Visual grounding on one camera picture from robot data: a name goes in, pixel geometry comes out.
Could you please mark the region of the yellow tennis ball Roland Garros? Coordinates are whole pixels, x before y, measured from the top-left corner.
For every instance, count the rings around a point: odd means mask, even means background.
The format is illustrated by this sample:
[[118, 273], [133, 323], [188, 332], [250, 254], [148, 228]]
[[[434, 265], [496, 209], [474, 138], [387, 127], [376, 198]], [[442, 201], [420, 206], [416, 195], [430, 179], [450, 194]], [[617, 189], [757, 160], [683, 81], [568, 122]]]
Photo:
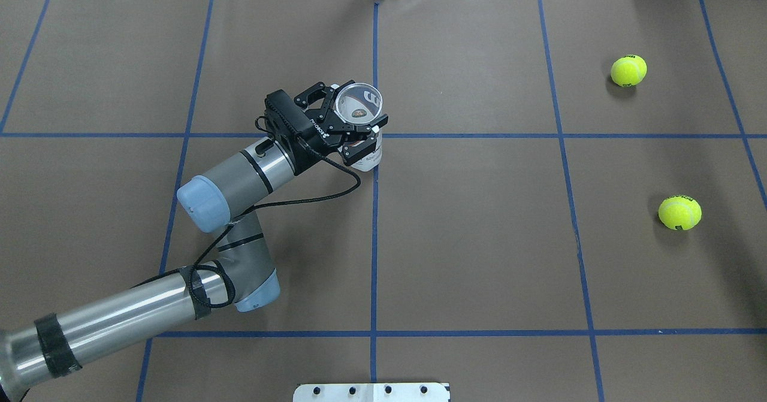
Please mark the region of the yellow tennis ball Roland Garros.
[[660, 203], [657, 214], [665, 227], [685, 231], [701, 221], [702, 208], [689, 195], [671, 195]]

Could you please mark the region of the yellow tennis ball Wilson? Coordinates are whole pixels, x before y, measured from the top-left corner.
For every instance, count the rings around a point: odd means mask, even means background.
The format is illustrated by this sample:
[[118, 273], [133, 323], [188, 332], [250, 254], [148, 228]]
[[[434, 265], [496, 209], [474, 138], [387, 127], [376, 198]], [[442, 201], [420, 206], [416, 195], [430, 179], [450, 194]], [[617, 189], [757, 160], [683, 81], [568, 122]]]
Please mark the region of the yellow tennis ball Wilson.
[[647, 76], [647, 63], [639, 55], [625, 55], [614, 61], [610, 77], [622, 87], [636, 86]]

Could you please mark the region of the clear tennis ball can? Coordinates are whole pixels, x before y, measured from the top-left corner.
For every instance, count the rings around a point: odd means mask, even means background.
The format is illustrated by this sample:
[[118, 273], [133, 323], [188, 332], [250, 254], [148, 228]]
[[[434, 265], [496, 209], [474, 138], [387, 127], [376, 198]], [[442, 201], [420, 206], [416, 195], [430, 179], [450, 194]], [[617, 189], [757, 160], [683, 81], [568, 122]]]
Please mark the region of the clear tennis ball can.
[[[378, 88], [367, 83], [353, 83], [345, 86], [335, 99], [335, 112], [347, 124], [371, 126], [373, 121], [382, 116], [382, 96]], [[368, 172], [382, 159], [382, 137], [380, 128], [372, 128], [375, 133], [375, 150], [352, 165], [358, 171]]]

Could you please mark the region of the white pedestal column with base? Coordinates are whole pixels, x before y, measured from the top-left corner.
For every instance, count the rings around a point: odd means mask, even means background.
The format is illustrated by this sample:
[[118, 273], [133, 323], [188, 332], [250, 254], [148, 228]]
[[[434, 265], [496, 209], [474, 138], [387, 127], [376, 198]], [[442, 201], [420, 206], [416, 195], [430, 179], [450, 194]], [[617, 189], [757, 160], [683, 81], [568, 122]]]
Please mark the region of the white pedestal column with base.
[[293, 401], [450, 401], [448, 383], [316, 383], [300, 385]]

